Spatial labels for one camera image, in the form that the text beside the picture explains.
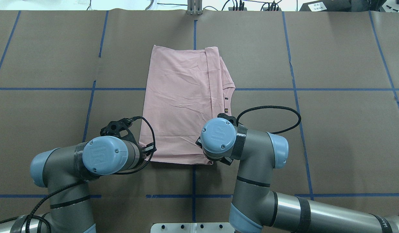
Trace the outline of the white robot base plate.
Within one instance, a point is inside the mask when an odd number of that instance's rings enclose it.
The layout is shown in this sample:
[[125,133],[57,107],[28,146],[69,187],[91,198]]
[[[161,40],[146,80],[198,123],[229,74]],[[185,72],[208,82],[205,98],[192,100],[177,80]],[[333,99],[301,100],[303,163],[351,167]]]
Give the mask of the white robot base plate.
[[157,223],[151,233],[234,233],[235,229],[228,222],[205,223]]

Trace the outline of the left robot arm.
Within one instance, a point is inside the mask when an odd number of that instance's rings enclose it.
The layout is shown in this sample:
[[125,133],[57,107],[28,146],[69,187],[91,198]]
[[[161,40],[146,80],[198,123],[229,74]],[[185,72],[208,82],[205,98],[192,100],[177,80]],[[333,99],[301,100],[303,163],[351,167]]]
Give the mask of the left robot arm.
[[95,233],[88,183],[107,175],[128,175],[142,170],[152,158],[156,142],[139,146],[115,136],[99,136],[35,156],[30,175],[43,198],[11,226],[11,233]]

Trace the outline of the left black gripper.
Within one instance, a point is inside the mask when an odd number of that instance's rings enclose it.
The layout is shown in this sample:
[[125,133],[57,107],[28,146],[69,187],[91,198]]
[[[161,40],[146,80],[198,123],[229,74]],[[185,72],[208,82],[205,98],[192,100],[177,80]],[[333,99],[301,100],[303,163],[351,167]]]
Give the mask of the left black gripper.
[[157,151],[156,149],[156,144],[155,143],[149,143],[148,145],[142,147],[141,149],[141,158],[143,158],[146,162],[150,161],[154,155],[154,153]]

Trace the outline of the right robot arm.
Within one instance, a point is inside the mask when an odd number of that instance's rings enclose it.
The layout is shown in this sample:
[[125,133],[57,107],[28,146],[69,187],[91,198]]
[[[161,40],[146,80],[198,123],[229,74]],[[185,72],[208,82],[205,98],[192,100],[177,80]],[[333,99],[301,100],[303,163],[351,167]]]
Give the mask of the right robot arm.
[[399,233],[399,214],[383,217],[271,191],[273,170],[288,159],[282,136],[213,118],[199,141],[212,161],[239,161],[229,223],[241,233],[260,233],[263,227],[291,233]]

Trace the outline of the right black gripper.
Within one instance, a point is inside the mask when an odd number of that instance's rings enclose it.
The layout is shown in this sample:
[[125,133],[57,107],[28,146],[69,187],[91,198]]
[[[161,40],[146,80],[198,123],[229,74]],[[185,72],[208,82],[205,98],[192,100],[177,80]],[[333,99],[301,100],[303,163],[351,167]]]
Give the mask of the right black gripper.
[[216,155],[216,154],[214,154],[214,153],[211,153],[211,152],[207,151],[207,150],[203,147],[203,145],[202,145],[202,143],[201,143],[201,138],[198,138],[198,139],[196,140],[195,144],[196,144],[198,147],[200,147],[200,148],[202,149],[202,151],[203,151],[203,153],[204,153],[204,156],[205,156],[208,160],[210,160],[210,161],[212,161],[212,162],[217,162],[217,161],[219,161],[219,162],[221,162],[221,163],[223,163],[223,164],[225,164],[225,165],[228,165],[228,166],[230,166],[230,165],[232,164],[233,159],[230,158],[229,156]]

